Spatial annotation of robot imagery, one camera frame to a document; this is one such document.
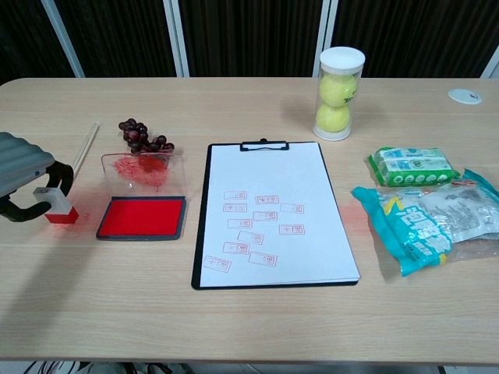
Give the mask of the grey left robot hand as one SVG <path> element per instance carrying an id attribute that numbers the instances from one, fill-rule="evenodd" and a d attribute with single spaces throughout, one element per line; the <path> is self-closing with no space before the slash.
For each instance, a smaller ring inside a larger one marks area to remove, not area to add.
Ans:
<path id="1" fill-rule="evenodd" d="M 37 202 L 21 208 L 10 195 L 19 188 L 47 175 L 45 187 L 37 187 Z M 73 168 L 57 161 L 39 146 L 1 133 L 1 215 L 12 222 L 31 221 L 44 215 L 52 224 L 73 224 L 79 214 L 70 203 L 68 194 L 73 186 Z"/>

